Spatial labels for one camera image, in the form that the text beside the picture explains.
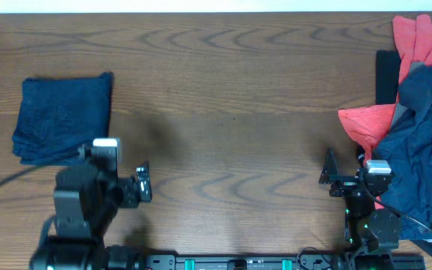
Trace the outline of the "navy blue shorts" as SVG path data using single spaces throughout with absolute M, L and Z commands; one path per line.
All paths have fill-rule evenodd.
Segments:
M 74 154 L 109 133 L 113 75 L 73 79 L 28 78 L 13 132 L 13 154 L 41 165 Z

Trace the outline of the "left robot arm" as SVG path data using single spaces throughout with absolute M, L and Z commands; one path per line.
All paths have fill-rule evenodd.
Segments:
M 104 244 L 119 209 L 152 201 L 149 163 L 118 177 L 102 161 L 86 161 L 59 172 L 53 193 L 55 235 L 43 234 L 30 259 L 31 270 L 144 269 L 146 259 L 132 247 Z

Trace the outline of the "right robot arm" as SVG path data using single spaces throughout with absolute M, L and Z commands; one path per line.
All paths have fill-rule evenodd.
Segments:
M 325 153 L 319 183 L 329 185 L 331 197 L 343 198 L 345 239 L 349 247 L 333 256 L 333 269 L 389 270 L 395 268 L 392 251 L 399 247 L 402 221 L 386 206 L 377 208 L 376 198 L 392 183 L 394 173 L 385 160 L 371 160 L 355 175 L 338 172 L 332 150 Z

